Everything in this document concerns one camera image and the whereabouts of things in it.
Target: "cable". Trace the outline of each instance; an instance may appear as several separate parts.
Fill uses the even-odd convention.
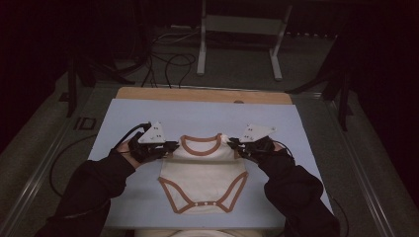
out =
[[[346,215],[346,212],[343,209],[342,205],[339,203],[339,201],[334,196],[330,195],[330,193],[328,193],[327,191],[326,191],[326,193],[335,201],[335,203],[341,209],[342,214],[345,217],[345,223],[346,223],[346,234],[345,234],[345,237],[348,237],[349,236],[349,220],[348,220],[348,216]]]
[[[277,140],[272,140],[272,141],[277,142],[277,143],[280,143],[280,145],[282,145],[284,148],[286,148],[286,150],[289,153],[289,155],[293,158],[293,153],[290,151],[290,149],[283,142],[277,141]]]
[[[184,40],[184,39],[190,38],[190,37],[192,37],[192,36],[194,36],[194,35],[196,35],[196,34],[198,34],[198,33],[199,33],[199,32],[186,33],[186,34],[183,34],[183,33],[180,33],[180,34],[165,34],[165,35],[162,35],[162,36],[158,37],[158,38],[157,38],[154,42],[156,42],[156,43],[162,43],[162,44],[175,43],[175,42],[178,42],[178,41],[181,41],[181,40]],[[167,37],[167,36],[183,36],[183,35],[186,35],[186,36],[184,36],[184,37],[182,37],[182,38],[179,38],[179,39],[175,39],[175,40],[173,40],[173,41],[159,41],[159,40],[161,40],[161,39],[163,39],[163,38],[165,38],[165,37]]]
[[[74,141],[73,143],[71,143],[71,144],[69,144],[69,145],[67,145],[64,149],[62,149],[57,155],[56,155],[56,157],[55,157],[55,159],[53,160],[53,162],[52,162],[52,164],[51,164],[51,167],[49,168],[49,185],[50,185],[50,187],[51,187],[51,189],[53,190],[53,192],[56,194],[56,195],[58,195],[59,197],[62,197],[62,194],[55,188],[55,186],[53,185],[53,182],[52,182],[52,172],[53,172],[53,168],[55,167],[55,164],[56,164],[56,162],[58,161],[58,159],[61,157],[61,155],[62,154],[64,154],[64,152],[66,151],[66,150],[68,150],[70,147],[72,147],[73,145],[75,145],[75,144],[77,144],[77,143],[79,143],[79,142],[81,142],[81,141],[84,141],[84,140],[87,140],[87,139],[89,139],[89,138],[92,138],[92,137],[95,137],[95,136],[97,136],[98,134],[93,134],[93,135],[90,135],[90,136],[87,136],[87,137],[84,137],[84,138],[82,138],[82,139],[80,139],[80,140],[76,140],[76,141]]]
[[[164,58],[162,58],[162,57],[160,57],[160,56],[158,56],[156,54],[172,55],[172,57],[170,59],[166,60],[166,59],[164,59]],[[178,53],[158,53],[158,52],[154,52],[151,55],[154,56],[154,57],[156,57],[157,59],[160,59],[160,60],[166,62],[166,66],[165,66],[165,70],[164,70],[164,75],[165,75],[166,82],[169,85],[169,88],[172,88],[172,85],[171,85],[170,80],[169,80],[169,75],[168,75],[168,69],[169,69],[169,66],[170,65],[174,65],[174,66],[188,66],[188,71],[182,76],[181,80],[178,83],[178,87],[180,89],[183,80],[191,72],[192,64],[194,64],[197,61],[196,58],[192,54],[190,54],[190,53],[178,54]],[[172,62],[176,57],[183,57],[188,62],[187,63],[174,63],[174,62]]]

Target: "dark background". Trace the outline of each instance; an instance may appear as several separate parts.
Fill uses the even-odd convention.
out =
[[[239,7],[234,2],[209,1],[208,12],[276,14],[274,7],[263,7],[260,1],[240,1]],[[201,3],[196,0],[1,1],[0,152],[53,92],[55,81],[67,69],[69,45],[78,45],[99,63],[112,65],[115,58],[135,58],[145,50],[144,26],[196,27],[200,13]],[[394,167],[419,205],[418,1],[298,1],[287,32],[339,36],[320,73],[350,65],[351,89],[358,93]]]

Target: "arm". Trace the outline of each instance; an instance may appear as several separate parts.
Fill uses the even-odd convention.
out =
[[[267,199],[287,219],[286,236],[339,237],[339,222],[320,199],[321,182],[296,166],[286,149],[278,144],[276,148],[274,155],[262,159],[259,167],[269,177],[265,185]]]
[[[126,178],[140,166],[129,153],[121,153],[126,151],[125,142],[108,157],[80,165],[55,215],[36,236],[100,236],[111,206],[109,199],[123,193]]]

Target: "black cable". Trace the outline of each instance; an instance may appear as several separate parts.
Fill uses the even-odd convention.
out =
[[[272,141],[277,142],[277,143],[280,143],[280,145],[282,145],[284,148],[286,148],[286,150],[289,153],[289,155],[293,158],[293,153],[290,151],[290,149],[283,142],[277,141],[277,140],[272,140]]]
[[[164,59],[156,54],[165,54],[165,55],[172,55],[172,57],[170,57],[170,59]],[[165,75],[165,79],[167,84],[169,85],[169,88],[172,88],[172,85],[170,83],[169,80],[169,75],[168,75],[168,68],[170,65],[174,65],[174,66],[188,66],[188,71],[182,76],[181,80],[178,83],[178,87],[181,88],[181,84],[182,81],[186,78],[186,76],[191,72],[192,69],[192,65],[196,62],[196,58],[190,54],[190,53],[186,53],[186,54],[179,54],[179,53],[157,53],[154,52],[151,54],[152,56],[156,57],[159,60],[162,60],[164,62],[166,62],[166,66],[165,66],[165,70],[164,70],[164,75]],[[187,63],[174,63],[172,62],[172,60],[174,60],[176,57],[183,57],[185,58],[188,62]]]
[[[341,209],[342,214],[345,217],[345,224],[346,224],[346,234],[345,234],[345,237],[348,237],[349,236],[349,220],[348,220],[348,216],[346,215],[346,212],[343,209],[342,205],[339,203],[339,201],[334,196],[330,195],[327,191],[326,191],[326,193],[335,201],[335,203]]]
[[[61,155],[66,151],[66,150],[68,150],[70,147],[72,147],[73,145],[75,145],[75,144],[77,144],[77,143],[79,143],[79,142],[81,142],[81,141],[84,141],[84,140],[87,140],[87,139],[89,139],[89,138],[92,138],[92,137],[95,137],[95,136],[97,136],[98,134],[93,134],[93,135],[90,135],[90,136],[87,136],[87,137],[84,137],[84,138],[82,138],[82,139],[80,139],[80,140],[76,140],[76,141],[74,141],[73,143],[71,143],[71,144],[69,144],[69,145],[67,145],[64,149],[62,149],[57,155],[56,155],[56,157],[55,157],[55,159],[53,160],[53,162],[52,162],[52,164],[51,164],[51,167],[49,168],[49,185],[50,185],[50,187],[51,187],[51,189],[53,190],[53,192],[54,193],[56,193],[59,197],[62,197],[62,194],[55,188],[55,186],[53,185],[53,182],[52,182],[52,172],[53,172],[53,168],[55,167],[55,164],[56,164],[56,162],[58,161],[58,159],[61,157]]]

